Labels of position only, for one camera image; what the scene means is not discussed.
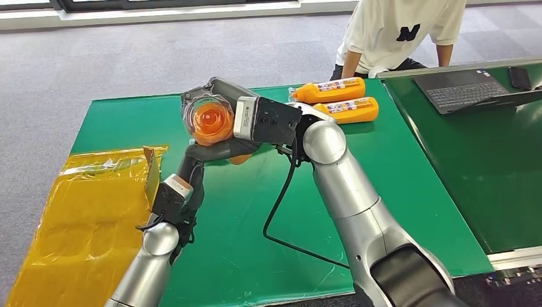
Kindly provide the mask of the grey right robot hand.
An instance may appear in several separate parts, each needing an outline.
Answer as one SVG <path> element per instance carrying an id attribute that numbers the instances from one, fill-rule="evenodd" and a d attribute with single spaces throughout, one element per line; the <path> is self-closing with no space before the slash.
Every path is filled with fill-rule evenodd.
<path id="1" fill-rule="evenodd" d="M 181 115 L 188 135 L 198 145 L 212 146 L 233 137 L 239 97 L 256 94 L 220 77 L 181 94 Z"/>

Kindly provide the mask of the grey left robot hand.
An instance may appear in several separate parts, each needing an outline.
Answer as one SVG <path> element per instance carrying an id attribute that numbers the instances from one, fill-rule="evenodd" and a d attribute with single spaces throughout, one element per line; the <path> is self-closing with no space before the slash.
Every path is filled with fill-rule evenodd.
<path id="1" fill-rule="evenodd" d="M 187 202 L 187 207 L 194 214 L 202 205 L 205 197 L 205 190 L 203 187 L 205 164 L 200 157 L 200 149 L 202 148 L 203 147 L 199 145 L 189 145 L 185 150 L 176 172 L 180 178 L 184 179 L 184 181 L 189 183 L 193 188 L 191 197 Z"/>

